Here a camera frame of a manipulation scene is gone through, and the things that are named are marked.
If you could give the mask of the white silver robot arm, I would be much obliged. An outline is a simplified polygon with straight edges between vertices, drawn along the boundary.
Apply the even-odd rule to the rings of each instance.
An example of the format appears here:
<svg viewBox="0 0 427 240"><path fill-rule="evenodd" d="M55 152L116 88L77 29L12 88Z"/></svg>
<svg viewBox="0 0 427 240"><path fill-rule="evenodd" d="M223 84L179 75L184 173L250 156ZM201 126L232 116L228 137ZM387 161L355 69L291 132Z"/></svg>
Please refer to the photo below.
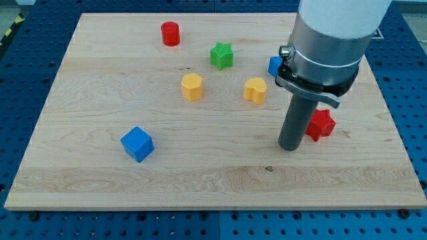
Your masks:
<svg viewBox="0 0 427 240"><path fill-rule="evenodd" d="M318 103L337 108L391 0L301 0L294 28L279 48L276 84L292 94L278 137L296 150Z"/></svg>

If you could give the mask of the black clamp with silver lever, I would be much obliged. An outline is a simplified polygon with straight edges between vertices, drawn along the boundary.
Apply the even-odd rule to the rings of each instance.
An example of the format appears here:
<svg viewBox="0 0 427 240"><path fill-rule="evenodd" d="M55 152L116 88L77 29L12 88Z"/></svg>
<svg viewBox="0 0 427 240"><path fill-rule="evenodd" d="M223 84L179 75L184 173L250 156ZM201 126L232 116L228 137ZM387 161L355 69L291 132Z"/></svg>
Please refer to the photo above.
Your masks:
<svg viewBox="0 0 427 240"><path fill-rule="evenodd" d="M342 102L340 97L350 90L353 85L359 68L350 77L342 83L333 85L311 83L297 76L285 63L282 63L278 68L276 84L289 92L308 99L310 101L322 102L327 105L338 108Z"/></svg>

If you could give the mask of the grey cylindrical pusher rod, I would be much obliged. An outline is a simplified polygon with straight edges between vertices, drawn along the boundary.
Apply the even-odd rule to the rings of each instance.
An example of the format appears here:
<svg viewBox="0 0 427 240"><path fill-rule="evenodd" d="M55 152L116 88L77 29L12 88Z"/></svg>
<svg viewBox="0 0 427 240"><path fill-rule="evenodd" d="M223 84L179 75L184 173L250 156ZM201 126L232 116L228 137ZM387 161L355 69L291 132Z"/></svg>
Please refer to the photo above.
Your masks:
<svg viewBox="0 0 427 240"><path fill-rule="evenodd" d="M298 95L292 96L278 138L278 144L282 149L295 151L300 146L317 106L317 101Z"/></svg>

